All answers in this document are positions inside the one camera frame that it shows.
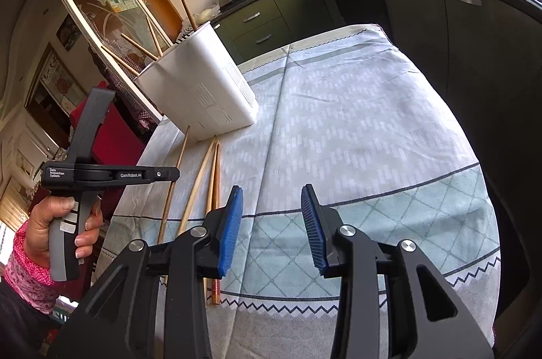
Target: tablecloth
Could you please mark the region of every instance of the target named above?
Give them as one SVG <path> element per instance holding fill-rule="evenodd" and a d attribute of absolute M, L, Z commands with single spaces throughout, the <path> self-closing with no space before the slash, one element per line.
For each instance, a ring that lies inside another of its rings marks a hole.
<path fill-rule="evenodd" d="M 299 41 L 239 66 L 259 102 L 253 126 L 219 137 L 223 205 L 232 185 L 245 208 L 222 304 L 208 308 L 213 357 L 330 356 L 340 280 L 313 266 L 300 192 L 374 240 L 408 238 L 453 285 L 490 343 L 497 308 L 497 221 L 480 165 L 445 102 L 380 27 L 357 25 Z M 164 119 L 139 164 L 174 165 L 183 133 Z M 209 141 L 187 148 L 167 222 L 177 233 Z M 189 225 L 201 224 L 210 165 Z M 126 188 L 96 275 L 133 239 L 157 240 L 169 184 Z M 381 357 L 387 357 L 379 277 Z M 165 287 L 157 337 L 163 333 Z"/>

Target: chopstick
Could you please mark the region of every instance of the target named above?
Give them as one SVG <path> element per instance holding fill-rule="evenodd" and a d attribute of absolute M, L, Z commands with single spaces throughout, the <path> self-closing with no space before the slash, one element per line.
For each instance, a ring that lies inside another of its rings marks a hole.
<path fill-rule="evenodd" d="M 212 160 L 211 173 L 209 176 L 209 187 L 207 189 L 207 204 L 205 206 L 205 216 L 212 210 L 213 194 L 215 193 L 215 167 L 216 167 L 216 151 L 218 148 L 218 141 L 215 143 L 215 158 Z M 203 297 L 205 301 L 205 307 L 207 307 L 207 278 L 203 278 Z"/>
<path fill-rule="evenodd" d="M 179 231 L 177 232 L 177 236 L 179 236 L 184 231 L 186 231 L 186 224 L 188 223 L 188 219 L 190 218 L 192 207 L 194 206 L 194 202 L 196 201 L 196 195 L 198 193 L 198 190 L 200 189 L 200 184 L 203 179 L 203 173 L 205 172 L 205 168 L 207 167 L 207 162 L 209 161 L 211 157 L 211 152 L 213 151 L 215 147 L 215 142 L 216 142 L 216 135 L 211 140 L 211 143 L 209 143 L 209 148 L 207 149 L 207 153 L 205 153 L 205 157 L 203 157 L 200 170 L 198 171 L 196 180 L 194 181 L 192 190 L 190 191 L 190 196 L 188 197 L 188 201 L 186 202 L 186 207 L 184 208 L 183 218 L 181 219 L 181 225 L 179 226 Z"/>
<path fill-rule="evenodd" d="M 160 48 L 160 44 L 158 43 L 158 38 L 156 37 L 156 33 L 154 32 L 154 29 L 152 27 L 151 19 L 148 16 L 146 18 L 147 18 L 148 29 L 151 31 L 152 40 L 156 47 L 156 51 L 158 51 L 158 56 L 162 57 L 164 54 L 162 52 L 162 49 Z"/>
<path fill-rule="evenodd" d="M 216 144 L 215 152 L 215 177 L 214 186 L 212 187 L 212 210 L 218 209 L 218 202 L 220 199 L 220 143 Z M 220 304 L 220 280 L 213 279 L 211 282 L 211 302 L 213 304 Z"/>
<path fill-rule="evenodd" d="M 135 42 L 132 38 L 129 38 L 128 36 L 126 36 L 124 33 L 120 33 L 120 35 L 125 39 L 127 40 L 130 44 L 132 44 L 135 48 L 139 49 L 140 51 L 142 51 L 144 54 L 146 54 L 147 56 L 149 56 L 152 60 L 158 60 L 158 58 L 153 55 L 150 51 L 148 51 L 148 49 L 146 49 L 145 47 L 143 47 L 142 45 L 139 45 L 137 42 Z"/>
<path fill-rule="evenodd" d="M 220 199 L 220 142 L 216 144 L 215 153 L 215 185 L 212 193 L 212 210 L 218 209 L 218 201 Z"/>
<path fill-rule="evenodd" d="M 188 8 L 188 4 L 186 3 L 186 0 L 181 0 L 183 3 L 184 11 L 186 12 L 186 15 L 188 16 L 188 21 L 190 21 L 190 25 L 192 26 L 192 30 L 194 32 L 198 29 L 198 25 L 196 24 L 196 20 L 192 16 L 192 13 L 190 13 L 190 9 Z"/>
<path fill-rule="evenodd" d="M 109 53 L 113 58 L 123 67 L 125 67 L 127 70 L 131 71 L 136 77 L 139 77 L 140 72 L 136 71 L 134 68 L 130 67 L 124 60 L 119 58 L 115 53 L 113 53 L 109 48 L 107 48 L 105 45 L 102 44 L 101 46 L 107 53 Z"/>
<path fill-rule="evenodd" d="M 179 158 L 177 160 L 177 169 L 181 166 L 181 160 L 183 158 L 184 149 L 186 148 L 186 143 L 188 142 L 188 137 L 190 135 L 190 125 L 186 129 L 186 134 L 184 135 L 183 139 L 183 145 L 181 147 L 181 154 L 179 155 Z M 166 199 L 166 206 L 164 206 L 164 213 L 162 214 L 162 223 L 160 224 L 160 232 L 158 232 L 158 241 L 157 244 L 161 244 L 164 240 L 164 232 L 166 229 L 166 222 L 167 222 L 167 216 L 169 215 L 169 210 L 171 207 L 171 200 L 173 199 L 173 191 L 175 190 L 175 184 L 177 181 L 172 181 L 170 184 L 169 191 L 167 191 L 167 199 Z"/>

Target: pink cloth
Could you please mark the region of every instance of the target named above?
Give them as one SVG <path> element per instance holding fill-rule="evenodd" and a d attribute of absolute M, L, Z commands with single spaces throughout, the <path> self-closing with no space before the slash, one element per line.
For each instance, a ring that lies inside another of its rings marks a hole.
<path fill-rule="evenodd" d="M 51 279 L 49 269 L 38 266 L 23 249 L 28 221 L 15 233 L 13 251 L 5 266 L 4 280 L 13 290 L 33 308 L 45 315 L 55 308 L 59 294 L 54 289 L 57 284 Z"/>

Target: framed picture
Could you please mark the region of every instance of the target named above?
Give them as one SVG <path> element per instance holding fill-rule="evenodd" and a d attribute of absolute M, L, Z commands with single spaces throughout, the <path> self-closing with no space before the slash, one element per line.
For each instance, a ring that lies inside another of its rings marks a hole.
<path fill-rule="evenodd" d="M 71 16 L 66 16 L 64 22 L 56 32 L 56 37 L 59 39 L 66 51 L 71 50 L 75 42 L 79 39 L 79 36 L 81 36 L 81 31 L 78 29 L 77 25 L 75 25 L 75 22 Z"/>
<path fill-rule="evenodd" d="M 35 81 L 32 97 L 38 84 L 42 84 L 47 93 L 68 116 L 87 97 L 51 44 L 45 48 Z"/>

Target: device handle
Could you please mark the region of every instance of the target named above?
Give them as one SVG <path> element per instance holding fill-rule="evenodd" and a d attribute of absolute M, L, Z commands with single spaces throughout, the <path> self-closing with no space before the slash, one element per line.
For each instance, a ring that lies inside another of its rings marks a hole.
<path fill-rule="evenodd" d="M 62 218 L 54 218 L 49 225 L 50 275 L 53 281 L 72 281 L 79 278 L 79 264 L 75 258 L 75 237 L 85 231 L 85 222 L 98 196 L 94 191 L 53 191 L 57 197 L 74 197 L 74 210 Z"/>

